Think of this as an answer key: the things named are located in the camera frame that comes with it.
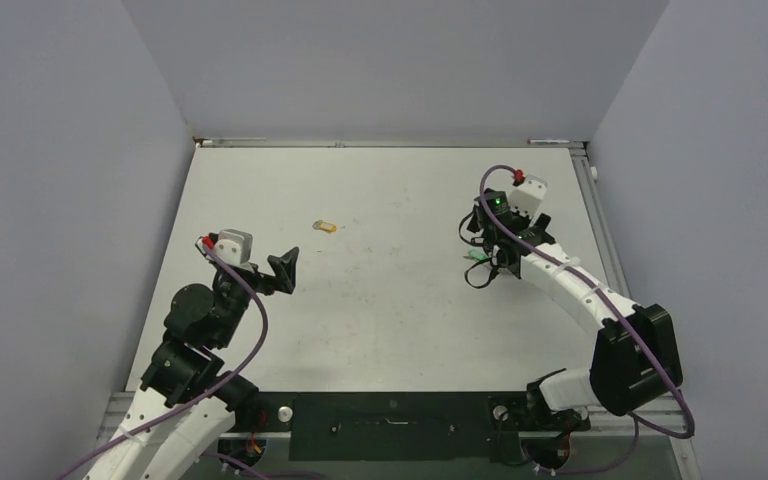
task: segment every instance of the screw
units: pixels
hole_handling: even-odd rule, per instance
[[[283,406],[278,409],[278,420],[282,423],[287,423],[293,418],[293,409],[288,406]]]
[[[496,420],[504,420],[508,418],[508,407],[504,405],[497,405],[493,409],[493,418]]]

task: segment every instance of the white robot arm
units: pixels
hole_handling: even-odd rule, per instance
[[[202,255],[207,257],[210,249],[210,257],[218,259],[214,264],[225,263],[253,291],[291,294],[298,247],[282,257],[268,257],[272,276],[258,272],[257,265],[249,262],[251,245],[251,235],[236,230],[223,230],[196,242]],[[192,284],[175,294],[163,322],[163,341],[111,439],[118,444],[102,453],[84,478],[176,480],[238,419],[245,425],[247,419],[259,418],[257,387],[232,375],[234,372],[217,376],[224,362],[212,350],[228,345],[251,295],[216,266],[212,289]],[[160,418],[163,420],[150,428],[135,432]]]
[[[476,237],[465,241],[482,247],[491,266],[487,283],[476,288],[486,287],[506,269],[549,296],[594,339],[596,350],[590,369],[555,372],[529,385],[528,393],[537,408],[551,414],[602,406],[614,415],[625,415],[668,389],[639,345],[615,320],[616,314],[633,326],[673,383],[680,385],[682,373],[672,320],[658,305],[643,308],[611,290],[582,269],[578,258],[564,251],[546,231],[551,218],[537,215],[547,190],[543,180],[517,171],[512,191],[483,192],[487,209],[480,197],[476,198],[467,227]]]

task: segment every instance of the gray wall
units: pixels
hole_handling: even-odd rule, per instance
[[[667,0],[124,0],[198,136],[596,131]]]
[[[0,1],[0,479],[94,445],[191,149],[119,0]]]
[[[768,478],[768,2],[670,2],[590,153],[634,295],[676,321],[703,474]]]

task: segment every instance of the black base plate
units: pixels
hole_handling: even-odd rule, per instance
[[[512,411],[525,405],[523,392],[261,392],[267,423],[260,432],[291,431],[293,461],[450,460],[492,457],[499,423],[496,405]],[[278,408],[293,418],[282,423]],[[504,424],[504,443],[519,444],[516,432],[560,431],[561,424],[538,424],[517,415]],[[584,422],[579,430],[588,430]],[[236,431],[248,431],[237,426]]]

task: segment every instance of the red connector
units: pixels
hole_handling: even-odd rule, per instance
[[[525,182],[525,172],[523,172],[520,169],[517,169],[516,172],[514,172],[514,186],[518,187]]]

